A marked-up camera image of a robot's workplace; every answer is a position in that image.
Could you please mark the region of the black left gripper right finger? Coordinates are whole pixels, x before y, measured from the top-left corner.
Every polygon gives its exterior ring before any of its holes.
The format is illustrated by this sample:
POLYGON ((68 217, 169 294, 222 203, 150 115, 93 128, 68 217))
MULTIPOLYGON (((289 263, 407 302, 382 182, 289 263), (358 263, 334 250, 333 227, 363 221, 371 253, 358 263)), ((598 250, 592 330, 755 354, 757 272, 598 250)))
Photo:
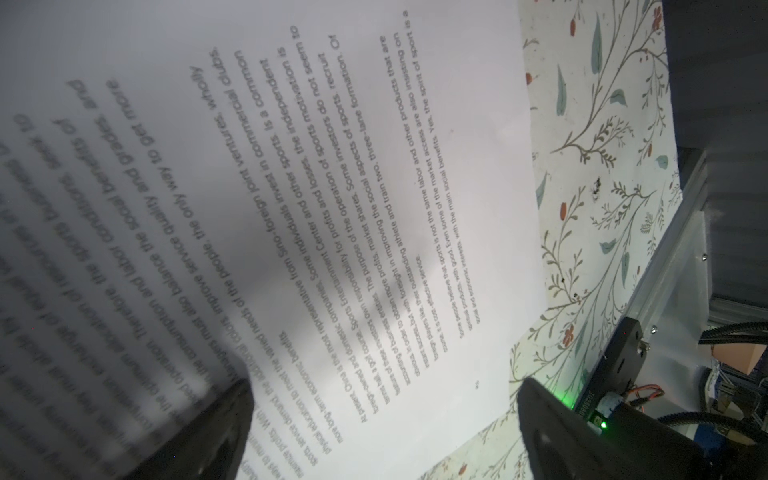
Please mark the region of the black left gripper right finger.
POLYGON ((647 479, 649 474, 587 426, 534 378, 517 396, 522 439, 535 479, 647 479))

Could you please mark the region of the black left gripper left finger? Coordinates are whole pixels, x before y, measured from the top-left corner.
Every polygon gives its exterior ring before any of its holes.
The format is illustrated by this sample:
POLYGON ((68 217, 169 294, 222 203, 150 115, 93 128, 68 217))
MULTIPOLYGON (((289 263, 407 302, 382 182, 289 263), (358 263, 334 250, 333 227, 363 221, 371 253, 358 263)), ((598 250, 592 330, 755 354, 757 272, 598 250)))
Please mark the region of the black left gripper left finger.
POLYGON ((235 479, 253 413, 251 384, 241 379, 126 477, 235 479))

